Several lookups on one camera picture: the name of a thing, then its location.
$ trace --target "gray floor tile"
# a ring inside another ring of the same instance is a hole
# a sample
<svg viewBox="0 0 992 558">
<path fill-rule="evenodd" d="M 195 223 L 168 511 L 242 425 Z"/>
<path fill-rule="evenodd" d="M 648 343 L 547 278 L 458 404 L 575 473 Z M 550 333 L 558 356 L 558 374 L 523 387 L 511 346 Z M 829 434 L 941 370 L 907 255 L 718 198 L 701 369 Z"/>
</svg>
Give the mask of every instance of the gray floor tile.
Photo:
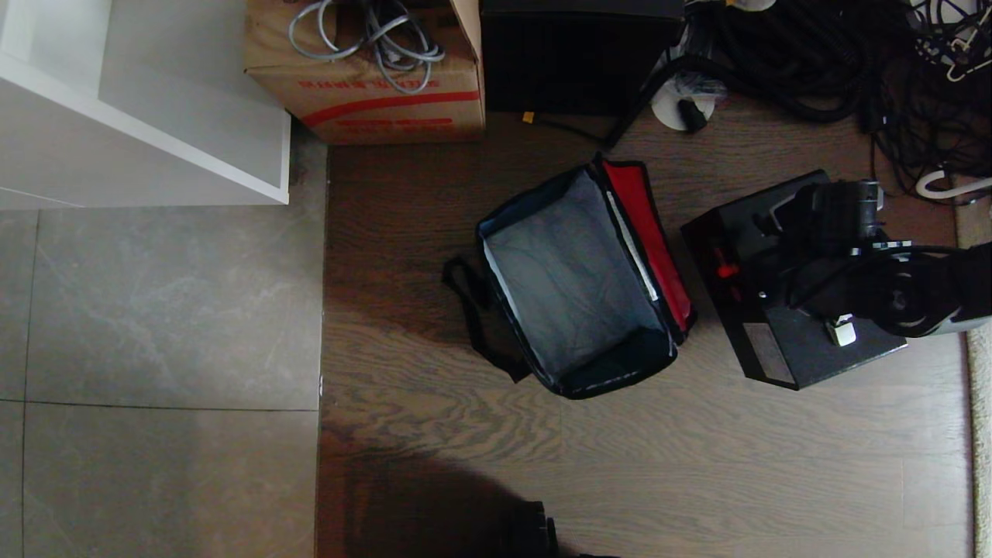
<svg viewBox="0 0 992 558">
<path fill-rule="evenodd" d="M 0 399 L 24 399 L 37 211 L 0 211 Z"/>
<path fill-rule="evenodd" d="M 26 558 L 304 558 L 317 413 L 28 404 Z"/>
<path fill-rule="evenodd" d="M 0 401 L 0 556 L 21 556 L 24 403 Z"/>
<path fill-rule="evenodd" d="M 288 207 L 42 211 L 28 398 L 316 409 L 325 155 Z"/>
</svg>

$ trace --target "coiled cable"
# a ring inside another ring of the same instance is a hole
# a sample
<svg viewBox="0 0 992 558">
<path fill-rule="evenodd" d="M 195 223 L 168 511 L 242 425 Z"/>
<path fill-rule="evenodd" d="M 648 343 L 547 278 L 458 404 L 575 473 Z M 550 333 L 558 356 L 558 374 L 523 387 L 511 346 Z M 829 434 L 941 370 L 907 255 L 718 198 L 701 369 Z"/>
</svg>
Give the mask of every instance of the coiled cable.
<svg viewBox="0 0 992 558">
<path fill-rule="evenodd" d="M 340 48 L 328 36 L 324 28 L 323 16 L 327 7 L 334 0 L 320 0 L 304 8 L 293 21 L 288 31 L 290 44 L 301 55 L 324 61 L 338 61 L 350 57 L 369 45 L 372 47 L 376 66 L 382 76 L 389 81 L 394 89 L 405 94 L 419 93 L 427 87 L 431 80 L 431 68 L 435 63 L 444 59 L 444 48 L 434 42 L 424 25 L 403 5 L 400 0 L 363 0 L 362 9 L 365 15 L 365 33 L 346 49 Z M 317 30 L 320 39 L 331 50 L 330 53 L 315 53 L 300 46 L 296 40 L 297 24 L 309 14 L 316 12 Z M 402 32 L 415 45 L 408 49 L 397 43 L 390 33 Z M 389 70 L 412 71 L 424 67 L 424 78 L 416 87 L 403 87 L 390 75 Z"/>
</svg>

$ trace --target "bag handle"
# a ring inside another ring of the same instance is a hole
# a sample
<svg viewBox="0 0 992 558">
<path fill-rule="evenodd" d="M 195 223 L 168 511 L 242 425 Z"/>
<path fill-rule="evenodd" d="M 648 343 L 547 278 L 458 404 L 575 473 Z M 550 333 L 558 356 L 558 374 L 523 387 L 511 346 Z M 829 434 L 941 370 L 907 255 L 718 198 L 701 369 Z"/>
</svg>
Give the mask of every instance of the bag handle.
<svg viewBox="0 0 992 558">
<path fill-rule="evenodd" d="M 465 292 L 454 279 L 456 269 L 461 269 L 465 279 Z M 461 301 L 461 312 L 465 316 L 465 327 L 468 329 L 468 338 L 472 342 L 472 348 L 481 354 L 486 360 L 497 368 L 510 374 L 514 383 L 526 378 L 531 374 L 527 363 L 522 359 L 513 358 L 495 350 L 486 342 L 485 333 L 482 331 L 482 319 L 479 317 L 479 308 L 488 309 L 491 303 L 491 293 L 489 286 L 475 270 L 468 266 L 468 263 L 461 256 L 447 260 L 444 263 L 444 271 L 441 274 L 441 282 L 458 295 Z"/>
</svg>

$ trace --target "black bag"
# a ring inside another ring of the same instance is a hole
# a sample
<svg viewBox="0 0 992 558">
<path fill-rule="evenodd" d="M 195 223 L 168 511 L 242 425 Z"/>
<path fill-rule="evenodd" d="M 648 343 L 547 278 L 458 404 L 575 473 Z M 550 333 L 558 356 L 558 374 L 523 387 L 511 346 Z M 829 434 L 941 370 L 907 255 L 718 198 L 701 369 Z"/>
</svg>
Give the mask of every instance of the black bag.
<svg viewBox="0 0 992 558">
<path fill-rule="evenodd" d="M 597 155 L 490 213 L 476 240 L 485 278 L 454 258 L 442 280 L 461 299 L 472 347 L 514 381 L 533 373 L 550 391 L 584 399 L 676 359 L 694 311 L 642 164 Z M 493 302 L 521 356 L 486 342 L 478 308 Z"/>
</svg>

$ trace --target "wooden floor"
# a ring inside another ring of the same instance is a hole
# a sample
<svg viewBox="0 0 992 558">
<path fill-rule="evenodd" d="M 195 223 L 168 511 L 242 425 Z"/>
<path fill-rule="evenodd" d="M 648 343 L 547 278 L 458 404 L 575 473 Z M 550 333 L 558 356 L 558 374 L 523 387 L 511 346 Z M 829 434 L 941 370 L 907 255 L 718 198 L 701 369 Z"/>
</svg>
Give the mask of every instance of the wooden floor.
<svg viewBox="0 0 992 558">
<path fill-rule="evenodd" d="M 332 149 L 318 555 L 482 557 L 470 546 L 522 498 L 544 501 L 569 548 L 622 558 L 966 556 L 959 337 L 911 341 L 802 392 L 745 379 L 678 234 L 816 168 L 867 176 L 852 122 L 798 123 L 733 97 L 694 136 L 643 114 L 613 150 L 647 163 L 699 308 L 654 378 L 570 402 L 471 351 L 441 264 L 473 251 L 491 209 L 594 151 L 508 114 L 490 114 L 483 144 Z M 949 211 L 889 202 L 892 236 L 953 242 Z"/>
</svg>

